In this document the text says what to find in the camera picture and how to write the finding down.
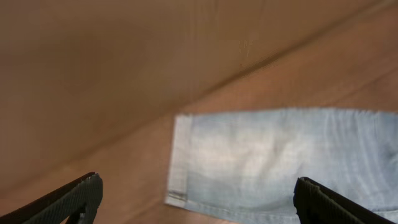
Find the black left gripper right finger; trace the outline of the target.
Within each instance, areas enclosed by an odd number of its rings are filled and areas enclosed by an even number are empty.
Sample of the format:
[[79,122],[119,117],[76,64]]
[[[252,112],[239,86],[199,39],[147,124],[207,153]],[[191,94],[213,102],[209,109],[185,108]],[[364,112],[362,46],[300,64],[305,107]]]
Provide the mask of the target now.
[[301,224],[393,224],[308,177],[297,179],[293,203]]

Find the light blue denim shorts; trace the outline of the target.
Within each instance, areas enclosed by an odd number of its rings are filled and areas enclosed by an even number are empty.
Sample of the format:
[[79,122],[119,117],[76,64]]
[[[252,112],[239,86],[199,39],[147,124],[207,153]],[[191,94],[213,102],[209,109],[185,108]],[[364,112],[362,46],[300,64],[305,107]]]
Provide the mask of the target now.
[[309,177],[397,221],[397,115],[290,108],[175,119],[166,203],[239,223],[298,223]]

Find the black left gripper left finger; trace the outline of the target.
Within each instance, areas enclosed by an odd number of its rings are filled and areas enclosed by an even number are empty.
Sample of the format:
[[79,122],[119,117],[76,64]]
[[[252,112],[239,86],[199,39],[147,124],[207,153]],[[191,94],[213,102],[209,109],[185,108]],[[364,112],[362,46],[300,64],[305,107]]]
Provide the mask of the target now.
[[103,181],[89,172],[1,217],[8,224],[92,224],[103,198]]

